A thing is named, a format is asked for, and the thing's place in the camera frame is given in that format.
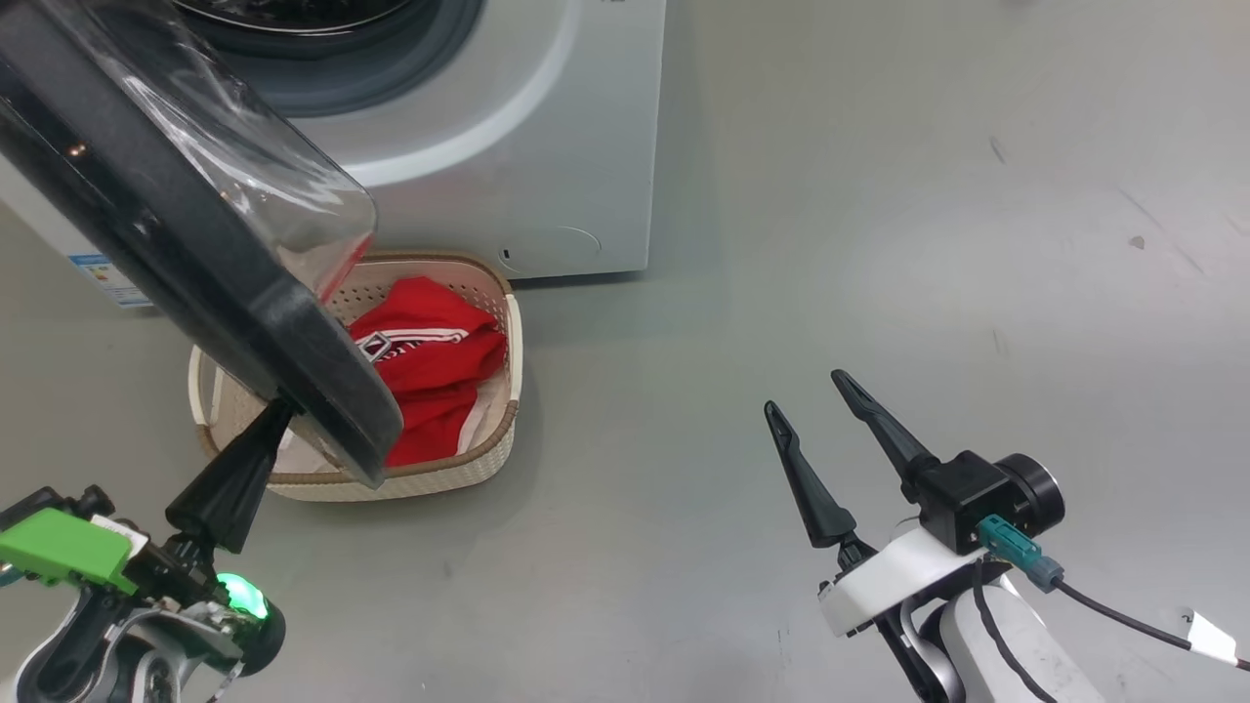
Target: black cable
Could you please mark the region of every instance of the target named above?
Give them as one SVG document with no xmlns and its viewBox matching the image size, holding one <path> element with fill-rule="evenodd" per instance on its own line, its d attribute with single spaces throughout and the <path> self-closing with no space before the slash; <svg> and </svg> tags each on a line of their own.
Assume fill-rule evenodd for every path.
<svg viewBox="0 0 1250 703">
<path fill-rule="evenodd" d="M 981 623 L 985 625 L 985 632 L 990 634 L 990 639 L 992 639 L 994 644 L 998 645 L 999 655 L 1002 657 L 1002 660 L 1006 662 L 1008 667 L 1010 667 L 1011 670 L 1020 677 L 1025 688 L 1036 695 L 1038 700 L 1041 700 L 1042 703 L 1058 703 L 1054 697 L 1046 693 L 1045 688 L 1041 688 L 1041 685 L 1039 685 L 1038 682 L 1029 675 L 1029 672 L 1024 668 L 1020 660 L 1015 658 L 1015 654 L 1011 653 L 1006 640 L 1002 639 L 1002 633 L 999 632 L 999 625 L 994 622 L 994 613 L 990 612 L 990 605 L 985 602 L 985 585 L 981 583 L 984 575 L 985 559 L 978 559 L 972 573 L 972 600 L 976 602 L 976 609 L 981 612 Z"/>
<path fill-rule="evenodd" d="M 1089 595 L 1085 595 L 1080 590 L 1076 590 L 1075 588 L 1068 585 L 1068 583 L 1065 583 L 1064 579 L 1061 579 L 1061 578 L 1055 579 L 1054 584 L 1055 584 L 1055 588 L 1058 588 L 1059 590 L 1062 590 L 1065 594 L 1068 594 L 1069 598 L 1071 598 L 1072 600 L 1076 600 L 1081 605 L 1085 605 L 1086 608 L 1089 608 L 1089 609 L 1091 609 L 1091 610 L 1094 610 L 1096 613 L 1106 615 L 1108 618 L 1111 618 L 1112 620 L 1120 623 L 1121 625 L 1130 627 L 1130 628 L 1140 632 L 1141 634 L 1149 634 L 1150 637 L 1158 639 L 1159 642 L 1166 642 L 1168 644 L 1171 644 L 1172 647 L 1179 647 L 1179 648 L 1184 649 L 1185 652 L 1189 652 L 1190 643 L 1184 637 L 1176 637 L 1175 634 L 1164 632 L 1164 630 L 1161 630 L 1159 628 L 1155 628 L 1155 627 L 1150 627 L 1146 623 L 1142 623 L 1140 620 L 1135 620 L 1135 619 L 1130 618 L 1129 615 L 1125 615 L 1124 613 L 1121 613 L 1119 610 L 1114 610 L 1111 608 L 1108 608 L 1106 605 L 1099 603 L 1098 600 L 1094 600 Z"/>
</svg>

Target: white basket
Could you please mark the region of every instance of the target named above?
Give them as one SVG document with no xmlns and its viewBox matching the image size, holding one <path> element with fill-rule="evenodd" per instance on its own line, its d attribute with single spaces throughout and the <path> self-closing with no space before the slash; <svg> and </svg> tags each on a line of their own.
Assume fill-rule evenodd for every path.
<svg viewBox="0 0 1250 703">
<path fill-rule="evenodd" d="M 269 489 L 296 500 L 360 502 L 428 495 L 481 483 L 495 475 L 512 450 L 516 412 L 521 399 L 521 315 L 511 286 L 486 264 L 456 254 L 379 254 L 366 256 L 348 273 L 328 308 L 344 324 L 351 324 L 381 303 L 398 280 L 428 276 L 460 294 L 476 308 L 495 315 L 499 329 L 508 336 L 508 355 L 502 368 L 479 388 L 491 394 L 490 408 L 464 454 L 438 462 L 386 469 L 388 478 L 378 490 L 351 480 L 340 470 L 329 448 L 299 423 L 292 432 L 300 438 L 284 442 Z M 204 397 L 208 392 L 209 403 Z M 264 404 L 239 382 L 225 374 L 204 355 L 191 350 L 188 394 L 200 443 L 209 457 L 216 457 L 260 414 Z M 300 465 L 308 470 L 290 472 Z"/>
</svg>

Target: sticker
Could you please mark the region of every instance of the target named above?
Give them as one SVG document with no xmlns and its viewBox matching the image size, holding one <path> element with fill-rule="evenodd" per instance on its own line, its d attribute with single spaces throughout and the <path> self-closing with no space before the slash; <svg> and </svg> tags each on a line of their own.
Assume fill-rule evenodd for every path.
<svg viewBox="0 0 1250 703">
<path fill-rule="evenodd" d="M 129 278 L 121 274 L 104 254 L 70 254 L 70 261 L 91 276 L 100 290 L 122 308 L 151 305 L 151 300 Z"/>
<path fill-rule="evenodd" d="M 101 527 L 109 532 L 115 532 L 121 537 L 130 540 L 130 559 L 134 559 L 136 554 L 142 552 L 144 547 L 148 545 L 148 535 L 128 528 L 121 523 L 115 523 L 104 515 L 91 515 L 91 524 L 95 527 Z"/>
<path fill-rule="evenodd" d="M 1172 634 L 1189 640 L 1189 650 L 1238 665 L 1238 642 L 1192 608 L 1178 608 L 1169 623 Z"/>
</svg>

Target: green led light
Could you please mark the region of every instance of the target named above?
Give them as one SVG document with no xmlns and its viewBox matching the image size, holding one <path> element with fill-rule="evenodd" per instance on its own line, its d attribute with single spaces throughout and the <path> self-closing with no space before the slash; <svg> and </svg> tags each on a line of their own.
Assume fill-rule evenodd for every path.
<svg viewBox="0 0 1250 703">
<path fill-rule="evenodd" d="M 260 619 L 269 617 L 269 608 L 265 607 L 265 594 L 259 588 L 239 574 L 218 574 L 218 582 L 226 587 L 230 594 L 230 607 L 235 610 L 246 610 Z"/>
</svg>

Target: grey floor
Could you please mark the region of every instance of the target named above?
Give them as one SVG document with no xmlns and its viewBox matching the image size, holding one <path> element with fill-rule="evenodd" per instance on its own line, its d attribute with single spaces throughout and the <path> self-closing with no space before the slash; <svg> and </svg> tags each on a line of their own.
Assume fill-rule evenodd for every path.
<svg viewBox="0 0 1250 703">
<path fill-rule="evenodd" d="M 906 517 L 830 388 L 942 455 L 1045 462 L 1069 579 L 1250 638 L 1250 10 L 1218 0 L 670 0 L 651 269 L 521 294 L 510 464 L 428 499 L 270 497 L 228 559 L 290 637 L 235 700 L 904 700 L 835 639 L 776 399 L 884 542 Z M 200 468 L 189 344 L 0 236 L 0 488 L 160 525 Z M 1110 700 L 1250 677 L 1026 589 Z M 66 594 L 0 599 L 0 668 Z"/>
</svg>

